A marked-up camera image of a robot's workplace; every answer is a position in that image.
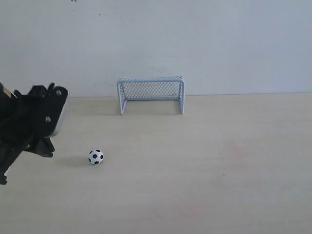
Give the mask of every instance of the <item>soccer ball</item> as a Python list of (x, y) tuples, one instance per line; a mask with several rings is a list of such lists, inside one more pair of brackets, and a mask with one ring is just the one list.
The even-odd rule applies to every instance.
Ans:
[(104, 154), (101, 150), (93, 150), (89, 153), (89, 162), (92, 164), (100, 164), (104, 159)]

